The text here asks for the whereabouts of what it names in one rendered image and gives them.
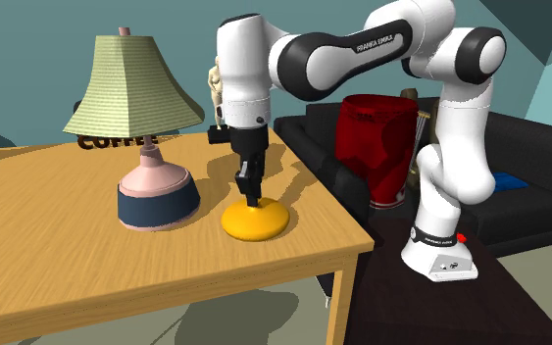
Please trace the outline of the beige figure on black base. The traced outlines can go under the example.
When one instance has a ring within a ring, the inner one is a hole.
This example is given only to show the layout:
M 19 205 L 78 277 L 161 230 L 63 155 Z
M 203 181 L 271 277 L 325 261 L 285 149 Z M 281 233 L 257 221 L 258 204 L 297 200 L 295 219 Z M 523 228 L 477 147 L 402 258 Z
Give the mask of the beige figure on black base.
M 223 86 L 220 74 L 220 59 L 215 57 L 215 65 L 209 69 L 208 85 L 211 89 L 211 97 L 214 106 L 215 125 L 208 129 L 208 141 L 210 144 L 220 144 L 230 142 L 229 128 L 225 124 L 222 112 L 223 104 Z

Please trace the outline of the yellow dome-shaped object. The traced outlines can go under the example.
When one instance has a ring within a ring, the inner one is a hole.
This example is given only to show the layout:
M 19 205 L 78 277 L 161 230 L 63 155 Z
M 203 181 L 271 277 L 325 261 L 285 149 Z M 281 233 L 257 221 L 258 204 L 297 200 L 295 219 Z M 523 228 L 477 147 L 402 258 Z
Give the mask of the yellow dome-shaped object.
M 257 207 L 239 200 L 229 205 L 221 218 L 224 231 L 243 241 L 263 241 L 281 234 L 289 223 L 288 210 L 279 201 L 261 198 Z

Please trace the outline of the brown letter sign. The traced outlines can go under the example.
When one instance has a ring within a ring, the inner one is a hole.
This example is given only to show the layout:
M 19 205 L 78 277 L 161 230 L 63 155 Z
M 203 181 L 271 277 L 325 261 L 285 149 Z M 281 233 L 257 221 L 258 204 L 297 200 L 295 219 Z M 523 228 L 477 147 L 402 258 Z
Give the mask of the brown letter sign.
M 146 136 L 138 136 L 131 138 L 118 138 L 118 137 L 94 137 L 88 135 L 77 135 L 77 145 L 84 150 L 91 149 L 106 149 L 128 146 L 142 146 L 146 139 Z

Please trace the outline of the blue cushion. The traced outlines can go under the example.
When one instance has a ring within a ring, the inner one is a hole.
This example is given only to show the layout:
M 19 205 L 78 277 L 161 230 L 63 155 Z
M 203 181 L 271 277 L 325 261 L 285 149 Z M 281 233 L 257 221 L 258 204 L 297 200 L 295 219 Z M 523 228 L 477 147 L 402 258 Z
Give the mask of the blue cushion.
M 492 175 L 495 180 L 494 192 L 528 187 L 526 182 L 506 172 L 494 172 Z

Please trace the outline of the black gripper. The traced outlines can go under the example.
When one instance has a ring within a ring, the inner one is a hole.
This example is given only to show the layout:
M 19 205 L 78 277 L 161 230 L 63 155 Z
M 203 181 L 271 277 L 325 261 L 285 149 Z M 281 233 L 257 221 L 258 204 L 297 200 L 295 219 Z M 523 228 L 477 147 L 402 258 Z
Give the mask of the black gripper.
M 265 154 L 269 147 L 268 127 L 229 130 L 230 146 L 240 157 L 240 170 L 235 174 L 239 192 L 249 207 L 257 207 L 262 197 L 261 183 L 265 172 Z

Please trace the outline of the wooden table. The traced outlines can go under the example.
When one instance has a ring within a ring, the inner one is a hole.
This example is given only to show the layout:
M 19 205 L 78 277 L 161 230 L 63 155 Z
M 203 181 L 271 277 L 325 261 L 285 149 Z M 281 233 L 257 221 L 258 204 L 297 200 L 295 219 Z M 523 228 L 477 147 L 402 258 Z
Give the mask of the wooden table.
M 188 168 L 197 213 L 169 231 L 125 228 L 117 185 L 135 146 L 73 143 L 0 149 L 0 345 L 331 272 L 326 345 L 342 345 L 359 254 L 370 236 L 276 137 L 263 192 L 291 214 L 264 242 L 227 235 L 240 197 L 238 158 L 203 133 L 162 137 L 164 158 Z

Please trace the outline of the black sofa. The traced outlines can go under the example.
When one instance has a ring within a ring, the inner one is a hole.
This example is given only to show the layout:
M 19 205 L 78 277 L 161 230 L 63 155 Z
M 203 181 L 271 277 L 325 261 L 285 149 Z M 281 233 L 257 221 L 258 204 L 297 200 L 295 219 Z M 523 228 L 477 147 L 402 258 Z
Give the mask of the black sofa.
M 412 219 L 418 188 L 407 188 L 398 207 L 373 209 L 365 180 L 335 159 L 339 108 L 337 103 L 310 104 L 302 116 L 276 119 L 274 131 L 360 225 Z M 485 148 L 493 172 L 512 175 L 526 187 L 497 191 L 485 202 L 463 207 L 462 222 L 497 258 L 552 245 L 552 125 L 491 113 Z

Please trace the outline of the dark robot stand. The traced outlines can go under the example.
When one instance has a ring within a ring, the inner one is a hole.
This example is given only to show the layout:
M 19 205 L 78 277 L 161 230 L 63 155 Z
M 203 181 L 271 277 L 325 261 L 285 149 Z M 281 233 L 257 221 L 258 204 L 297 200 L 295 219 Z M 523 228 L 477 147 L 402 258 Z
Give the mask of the dark robot stand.
M 478 277 L 451 282 L 404 264 L 411 225 L 371 220 L 376 247 L 355 289 L 344 345 L 552 345 L 552 320 L 465 224 L 457 228 Z

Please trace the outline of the pink lamp with green shade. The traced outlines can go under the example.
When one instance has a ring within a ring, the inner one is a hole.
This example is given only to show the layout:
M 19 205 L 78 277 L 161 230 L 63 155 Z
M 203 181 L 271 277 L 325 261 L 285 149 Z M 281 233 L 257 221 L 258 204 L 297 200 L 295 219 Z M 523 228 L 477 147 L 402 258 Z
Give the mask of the pink lamp with green shade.
M 139 165 L 118 183 L 118 219 L 129 229 L 159 231 L 191 218 L 201 198 L 191 172 L 166 162 L 152 137 L 204 119 L 154 38 L 121 27 L 95 37 L 90 81 L 64 132 L 142 139 Z

